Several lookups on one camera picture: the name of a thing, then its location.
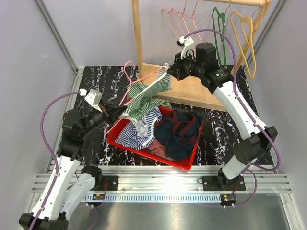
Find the red tank top grey trim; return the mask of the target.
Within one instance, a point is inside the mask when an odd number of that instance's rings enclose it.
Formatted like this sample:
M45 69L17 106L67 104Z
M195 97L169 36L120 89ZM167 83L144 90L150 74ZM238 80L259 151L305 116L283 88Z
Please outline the red tank top grey trim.
M147 149L151 155L167 158L166 148L157 139L154 139Z

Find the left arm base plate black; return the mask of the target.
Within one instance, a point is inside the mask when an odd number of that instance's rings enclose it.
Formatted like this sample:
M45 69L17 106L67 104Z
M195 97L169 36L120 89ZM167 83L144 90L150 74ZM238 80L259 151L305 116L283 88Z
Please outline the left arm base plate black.
M106 189L107 191L117 191L118 180L119 177L115 175L101 176L96 180L96 184L93 190L104 191Z

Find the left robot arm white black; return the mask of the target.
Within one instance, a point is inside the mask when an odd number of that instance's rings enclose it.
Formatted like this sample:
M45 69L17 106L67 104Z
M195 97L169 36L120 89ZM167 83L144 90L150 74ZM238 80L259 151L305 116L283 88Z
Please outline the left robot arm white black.
M81 165L89 148L87 136L100 124L112 124L126 110L125 105L99 104L87 116L77 109L63 115L62 137L57 153L53 155L55 167L37 204L30 213L23 213L19 224L25 230L66 230L69 220L81 202L92 189L103 186L103 174L97 166L85 166L77 182L71 179Z

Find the yellow plastic hanger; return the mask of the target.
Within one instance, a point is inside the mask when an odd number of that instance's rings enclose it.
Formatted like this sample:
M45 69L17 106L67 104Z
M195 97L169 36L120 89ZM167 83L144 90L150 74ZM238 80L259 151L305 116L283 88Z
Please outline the yellow plastic hanger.
M257 70L254 36L259 25L256 18L253 18L256 12L257 10L253 13L252 17L250 17L242 16L237 10L233 10L229 18L239 49L239 56L234 70L238 70L238 67L241 64L245 64L246 70L251 79L255 77ZM248 66L248 59L246 57L248 51L250 51L251 54L253 69Z

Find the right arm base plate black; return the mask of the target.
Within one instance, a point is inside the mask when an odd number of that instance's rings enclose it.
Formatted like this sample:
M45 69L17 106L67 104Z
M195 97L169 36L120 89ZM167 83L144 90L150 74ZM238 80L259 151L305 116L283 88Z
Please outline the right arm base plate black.
M204 191L245 191L245 181L243 176L234 179L227 179L222 175L202 176L197 180L203 186Z

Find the navy maroon tank top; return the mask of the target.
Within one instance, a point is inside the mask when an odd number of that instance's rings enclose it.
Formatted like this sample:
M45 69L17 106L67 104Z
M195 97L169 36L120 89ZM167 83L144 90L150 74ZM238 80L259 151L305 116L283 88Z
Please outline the navy maroon tank top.
M196 112L172 110L155 123L154 136L167 157L181 161L191 156L202 123L203 117Z

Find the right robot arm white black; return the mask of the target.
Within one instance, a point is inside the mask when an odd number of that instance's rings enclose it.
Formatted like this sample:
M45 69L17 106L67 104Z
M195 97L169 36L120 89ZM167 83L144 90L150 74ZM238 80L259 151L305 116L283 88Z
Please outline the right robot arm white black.
M167 73L177 80L198 77L226 108L241 135L242 141L233 147L232 158L218 171L215 180L221 190L231 190L255 160L276 148L274 141L278 132L259 119L237 90L233 75L226 67L218 65L212 43L199 43L194 50L186 42L177 43L182 50L175 55Z

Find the blue white striped tank top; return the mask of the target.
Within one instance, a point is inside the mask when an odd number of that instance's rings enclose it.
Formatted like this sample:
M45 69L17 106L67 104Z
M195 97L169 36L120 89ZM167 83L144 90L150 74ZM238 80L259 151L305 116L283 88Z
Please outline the blue white striped tank top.
M124 147L142 150L150 146L154 141L155 123L162 119L162 113L158 107L141 117L138 122L129 121L122 129L115 142Z

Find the green plastic hanger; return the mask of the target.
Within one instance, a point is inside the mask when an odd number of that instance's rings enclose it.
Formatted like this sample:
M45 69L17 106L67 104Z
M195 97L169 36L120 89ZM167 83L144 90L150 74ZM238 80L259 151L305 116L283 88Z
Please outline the green plastic hanger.
M225 13L219 12L218 8L214 7L212 11L212 23L213 23L213 29L219 31L218 34L214 34L214 41L215 41L217 59L218 59L218 63L220 67L227 66L225 39L222 36L222 34L225 34L225 28L226 28L225 19L226 19ZM217 35L219 35L219 38L221 41L221 45L223 49L223 58L221 58L221 54L219 51Z

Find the green white striped tank top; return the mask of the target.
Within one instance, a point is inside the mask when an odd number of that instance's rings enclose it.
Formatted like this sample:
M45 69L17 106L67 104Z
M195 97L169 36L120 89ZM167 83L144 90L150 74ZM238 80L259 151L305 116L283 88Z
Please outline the green white striped tank top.
M156 98L157 94L171 90L172 76L166 73L169 67L170 65L165 63L158 71L156 79L150 85L140 81L132 84L128 91L130 101L126 103L127 109L122 113L121 118L129 119L136 123L156 107L171 108L169 101Z

